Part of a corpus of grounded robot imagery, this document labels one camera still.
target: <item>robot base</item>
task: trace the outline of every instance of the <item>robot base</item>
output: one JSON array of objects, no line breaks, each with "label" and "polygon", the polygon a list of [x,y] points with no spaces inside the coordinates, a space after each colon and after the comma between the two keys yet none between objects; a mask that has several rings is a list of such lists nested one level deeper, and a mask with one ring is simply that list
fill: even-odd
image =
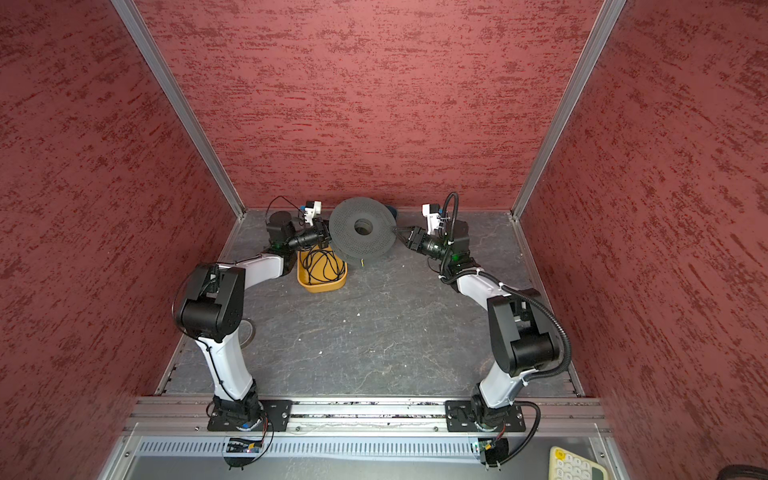
[{"label": "robot base", "polygon": [[[275,432],[285,432],[290,420],[290,400],[263,400],[261,405],[266,417],[270,420],[270,428]],[[213,412],[208,420],[208,432],[241,432],[232,422],[226,420],[219,412]]]},{"label": "robot base", "polygon": [[500,432],[504,426],[507,432],[524,432],[525,420],[519,406],[508,406],[503,409],[504,415],[496,427],[481,429],[475,422],[475,414],[472,412],[472,402],[462,400],[449,400],[445,402],[445,421],[449,432]]}]

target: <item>black cable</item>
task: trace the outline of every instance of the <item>black cable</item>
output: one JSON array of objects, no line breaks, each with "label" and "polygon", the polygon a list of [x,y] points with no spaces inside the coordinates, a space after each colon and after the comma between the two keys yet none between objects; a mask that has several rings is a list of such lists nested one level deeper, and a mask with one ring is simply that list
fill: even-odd
[{"label": "black cable", "polygon": [[432,265],[429,263],[430,259],[431,259],[431,257],[428,255],[428,256],[427,256],[427,266],[429,267],[429,269],[430,269],[431,271],[433,271],[433,272],[435,272],[435,273],[437,273],[437,274],[440,274],[440,272],[439,272],[438,270],[435,270],[434,268],[432,268]]},{"label": "black cable", "polygon": [[559,375],[564,371],[568,370],[568,366],[571,364],[571,341],[568,338],[568,334],[565,332],[562,325],[560,325],[560,323],[558,322],[558,319],[554,317],[554,314],[546,306],[541,304],[541,302],[539,302],[538,300],[534,300],[530,296],[520,293],[509,286],[506,286],[498,278],[496,278],[495,276],[483,270],[464,270],[463,272],[459,272],[456,275],[452,276],[451,278],[443,279],[443,282],[447,284],[454,283],[456,280],[466,275],[483,276],[491,280],[493,283],[498,284],[501,287],[501,289],[504,290],[506,293],[516,296],[520,300],[528,303],[528,305],[539,309],[539,311],[541,311],[552,322],[552,325],[554,325],[554,328],[558,331],[558,335],[560,336],[560,341],[563,344],[563,357],[560,360],[560,363],[558,364],[558,366],[554,367],[553,369],[545,370],[543,372],[533,372],[531,375],[528,375],[526,377],[527,380],[543,379],[550,376]]},{"label": "black cable", "polygon": [[[272,429],[272,436],[270,436],[270,444],[266,446],[266,448],[257,456],[253,461],[255,462],[259,458],[263,457],[265,453],[267,453],[272,446],[272,442],[275,439],[275,427],[272,425],[272,422],[270,422],[270,418],[266,416],[266,413],[264,413],[264,420],[266,422],[266,427],[269,429]],[[266,433],[264,433],[264,437],[261,439],[261,445],[264,446],[264,438],[266,438]]]},{"label": "black cable", "polygon": [[[325,260],[326,264],[323,266],[322,272],[317,274],[322,276],[319,278],[313,275],[312,271],[322,260]],[[346,272],[346,263],[338,258],[332,250],[311,250],[301,259],[301,266],[309,275],[309,285],[322,285],[339,281]],[[331,275],[326,273],[327,267],[330,267]]]},{"label": "black cable", "polygon": [[445,268],[448,266],[448,259],[452,254],[451,245],[453,244],[453,230],[456,225],[456,218],[458,218],[458,194],[456,192],[451,192],[445,198],[445,202],[442,205],[442,214],[448,215],[448,205],[451,203],[451,199],[453,199],[453,215],[451,216],[451,228],[448,233],[448,246],[445,248],[445,253],[440,262],[440,275],[445,275]]},{"label": "black cable", "polygon": [[208,357],[210,358],[210,364],[214,368],[214,374],[216,375],[216,381],[219,382],[219,385],[221,385],[221,389],[224,391],[224,393],[227,394],[228,397],[230,397],[230,400],[233,402],[237,402],[235,398],[230,395],[230,393],[227,391],[227,389],[224,387],[224,381],[219,377],[219,371],[216,369],[216,363],[214,362],[214,355],[211,353],[211,348],[208,345],[205,345],[205,351],[208,352]]},{"label": "black cable", "polygon": [[717,480],[730,478],[758,478],[768,480],[768,470],[752,465],[728,465],[717,474]]},{"label": "black cable", "polygon": [[523,441],[515,447],[514,450],[512,450],[509,455],[507,455],[507,458],[504,460],[501,460],[497,465],[504,465],[506,462],[509,462],[512,460],[518,453],[522,452],[522,450],[525,448],[525,446],[533,439],[533,435],[536,434],[536,431],[538,430],[538,424],[541,423],[541,409],[538,408],[538,405],[536,405],[533,402],[526,402],[524,400],[521,401],[515,401],[513,405],[517,406],[528,406],[531,407],[533,410],[536,410],[536,420],[533,421],[533,425],[531,426],[531,431],[528,432],[528,434],[525,436]]},{"label": "black cable", "polygon": [[264,223],[269,223],[270,208],[272,208],[272,204],[275,203],[275,200],[278,200],[280,198],[288,202],[291,205],[291,207],[295,208],[296,211],[299,212],[299,225],[304,225],[304,219],[302,218],[303,212],[301,211],[301,209],[298,208],[296,205],[294,205],[292,201],[288,200],[283,195],[278,195],[277,197],[274,197],[270,202],[270,204],[266,206],[266,212],[264,212]]}]

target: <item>calculator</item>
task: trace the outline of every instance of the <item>calculator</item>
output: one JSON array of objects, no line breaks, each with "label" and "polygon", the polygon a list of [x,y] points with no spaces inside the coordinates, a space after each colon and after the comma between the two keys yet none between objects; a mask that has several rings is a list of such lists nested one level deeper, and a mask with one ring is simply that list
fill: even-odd
[{"label": "calculator", "polygon": [[611,480],[601,465],[560,447],[549,451],[549,480]]}]

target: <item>aluminum frame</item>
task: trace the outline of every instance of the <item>aluminum frame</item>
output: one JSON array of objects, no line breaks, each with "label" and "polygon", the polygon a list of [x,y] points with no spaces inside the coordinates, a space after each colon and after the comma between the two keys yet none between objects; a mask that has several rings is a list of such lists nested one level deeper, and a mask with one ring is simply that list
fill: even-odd
[{"label": "aluminum frame", "polygon": [[[448,432],[445,397],[273,397],[294,401],[287,431],[276,436],[476,436]],[[541,408],[539,436],[612,436],[600,399],[533,398]],[[210,396],[176,395],[137,398],[124,435],[228,436],[206,430]],[[523,409],[528,423],[535,414]],[[523,433],[510,433],[520,436]]]},{"label": "aluminum frame", "polygon": [[154,42],[152,34],[144,23],[144,19],[141,17],[136,4],[133,0],[111,1],[125,27],[128,29],[128,33],[131,34],[136,46],[144,56],[144,60],[152,70],[154,77],[163,88],[170,105],[176,111],[184,128],[187,129],[187,133],[208,166],[208,170],[214,176],[214,180],[226,197],[230,207],[232,207],[232,211],[237,218],[242,218],[246,213],[245,205],[240,199],[240,195],[237,194],[234,185],[232,185],[232,180],[230,180],[227,172],[224,170],[214,147],[208,141],[208,137],[206,137],[205,131],[197,120],[187,98],[184,97],[184,93],[182,93],[179,84],[176,82],[174,74],[171,73],[168,64],[163,59],[163,55]]},{"label": "aluminum frame", "polygon": [[568,86],[565,88],[563,98],[560,100],[558,109],[554,113],[552,123],[549,125],[547,134],[544,136],[536,158],[533,160],[531,172],[525,179],[515,205],[512,207],[512,217],[515,220],[520,220],[522,217],[523,210],[528,205],[533,190],[536,188],[541,174],[544,173],[549,158],[552,156],[554,147],[557,145],[571,113],[573,113],[581,92],[584,90],[584,86],[594,70],[595,64],[598,62],[605,42],[611,35],[614,25],[616,25],[616,20],[619,17],[619,13],[621,13],[621,9],[624,8],[625,1],[605,0],[600,8],[598,17],[595,19],[592,30],[587,38],[587,43],[584,44],[584,50],[581,51],[574,72],[571,74],[571,79],[568,81]]}]

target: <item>enclosure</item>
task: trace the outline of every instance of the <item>enclosure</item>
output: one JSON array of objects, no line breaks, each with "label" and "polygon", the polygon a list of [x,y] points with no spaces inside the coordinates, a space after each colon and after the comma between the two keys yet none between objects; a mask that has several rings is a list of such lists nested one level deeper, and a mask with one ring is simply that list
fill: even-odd
[{"label": "enclosure", "polygon": [[[475,260],[535,288],[574,349],[521,391],[540,432],[488,476],[544,478],[553,446],[614,478],[768,465],[764,2],[0,10],[5,477],[222,475],[147,446],[218,438],[205,357],[170,316],[179,285],[261,253],[280,195],[326,218],[371,197],[425,226],[422,205],[452,191]],[[494,364],[486,312],[400,243],[333,292],[295,275],[245,292],[247,368],[295,406],[275,451],[233,475],[486,475],[441,410]],[[402,428],[312,436],[321,409]],[[421,453],[377,458],[382,432]],[[370,442],[378,466],[290,451],[330,439]],[[458,450],[435,460],[432,442]]]}]

